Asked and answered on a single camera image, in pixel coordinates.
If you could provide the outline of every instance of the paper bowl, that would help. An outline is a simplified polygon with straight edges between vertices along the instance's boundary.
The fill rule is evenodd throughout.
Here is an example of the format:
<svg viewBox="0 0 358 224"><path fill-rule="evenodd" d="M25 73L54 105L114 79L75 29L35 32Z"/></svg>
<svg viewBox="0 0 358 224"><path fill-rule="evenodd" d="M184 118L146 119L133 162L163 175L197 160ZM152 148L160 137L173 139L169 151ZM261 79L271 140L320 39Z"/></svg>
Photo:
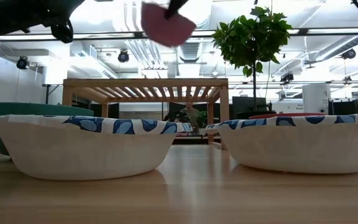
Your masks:
<svg viewBox="0 0 358 224"><path fill-rule="evenodd" d="M358 172L358 114L274 117L212 124L233 159L245 166L284 172Z"/></svg>
<svg viewBox="0 0 358 224"><path fill-rule="evenodd" d="M0 137L23 173L53 180L141 174L164 160L190 124L84 116L0 116Z"/></svg>
<svg viewBox="0 0 358 224"><path fill-rule="evenodd" d="M0 103L0 116L9 114L93 116L93 111L63 105L45 105L39 103ZM0 154L9 156L0 138Z"/></svg>

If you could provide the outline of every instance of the wooden table surface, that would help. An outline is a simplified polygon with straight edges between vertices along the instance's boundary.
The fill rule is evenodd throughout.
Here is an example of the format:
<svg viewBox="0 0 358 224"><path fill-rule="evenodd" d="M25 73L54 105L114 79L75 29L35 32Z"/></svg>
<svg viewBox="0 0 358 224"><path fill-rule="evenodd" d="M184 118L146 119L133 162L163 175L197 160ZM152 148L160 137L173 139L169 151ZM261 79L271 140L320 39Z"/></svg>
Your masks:
<svg viewBox="0 0 358 224"><path fill-rule="evenodd" d="M146 174L64 182L0 155L0 223L358 223L358 174L268 172L211 146L173 146Z"/></svg>

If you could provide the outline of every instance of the pink object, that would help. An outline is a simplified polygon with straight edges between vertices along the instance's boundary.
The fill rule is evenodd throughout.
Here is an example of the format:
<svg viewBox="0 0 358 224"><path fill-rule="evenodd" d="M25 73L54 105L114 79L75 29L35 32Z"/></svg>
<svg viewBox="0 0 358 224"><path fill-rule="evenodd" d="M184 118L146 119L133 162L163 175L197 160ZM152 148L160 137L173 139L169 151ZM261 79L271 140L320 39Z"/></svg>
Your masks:
<svg viewBox="0 0 358 224"><path fill-rule="evenodd" d="M282 113L282 114L263 114L251 116L249 119L274 118L276 116L324 116L323 113Z"/></svg>
<svg viewBox="0 0 358 224"><path fill-rule="evenodd" d="M164 17L166 10L156 4L142 3L142 28L151 40L167 47L177 47L191 36L196 24L179 14L167 20Z"/></svg>

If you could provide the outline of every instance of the wooden shelf structure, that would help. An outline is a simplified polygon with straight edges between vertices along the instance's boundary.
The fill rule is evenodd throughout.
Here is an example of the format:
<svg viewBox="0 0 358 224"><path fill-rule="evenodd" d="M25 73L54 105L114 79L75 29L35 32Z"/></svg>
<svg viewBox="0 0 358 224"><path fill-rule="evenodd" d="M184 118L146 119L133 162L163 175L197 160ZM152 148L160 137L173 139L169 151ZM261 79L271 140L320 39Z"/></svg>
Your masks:
<svg viewBox="0 0 358 224"><path fill-rule="evenodd" d="M207 102L208 124L213 124L213 105L220 99L221 122L229 120L227 78L77 79L63 81L63 104L71 106L73 95L102 104L102 117L109 103Z"/></svg>

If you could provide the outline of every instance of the man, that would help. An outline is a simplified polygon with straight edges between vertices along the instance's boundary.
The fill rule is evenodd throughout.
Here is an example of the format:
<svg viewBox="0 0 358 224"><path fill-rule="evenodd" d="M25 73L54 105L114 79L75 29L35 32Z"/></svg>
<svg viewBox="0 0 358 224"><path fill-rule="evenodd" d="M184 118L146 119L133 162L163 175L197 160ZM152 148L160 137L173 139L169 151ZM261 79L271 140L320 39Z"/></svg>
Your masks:
<svg viewBox="0 0 358 224"><path fill-rule="evenodd" d="M180 110L180 112L186 113L189 116L190 124L192 127L198 127L197 117L198 117L199 111L198 111L198 109L193 108L192 102L187 102L186 108L183 108L182 110Z"/></svg>

